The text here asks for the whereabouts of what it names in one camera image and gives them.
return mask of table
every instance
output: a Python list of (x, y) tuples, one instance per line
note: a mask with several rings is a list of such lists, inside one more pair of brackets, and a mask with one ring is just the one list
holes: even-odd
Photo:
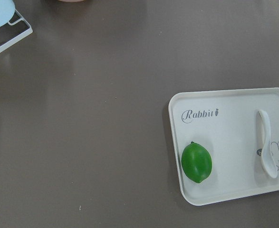
[(279, 0), (15, 0), (0, 54), (0, 228), (279, 227), (279, 191), (182, 197), (178, 92), (279, 87)]

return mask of brown tabletop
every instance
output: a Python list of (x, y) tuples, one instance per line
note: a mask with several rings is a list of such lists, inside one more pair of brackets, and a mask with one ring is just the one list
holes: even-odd
[(0, 228), (279, 227), (279, 191), (181, 195), (179, 92), (279, 87), (279, 0), (15, 0), (0, 53)]

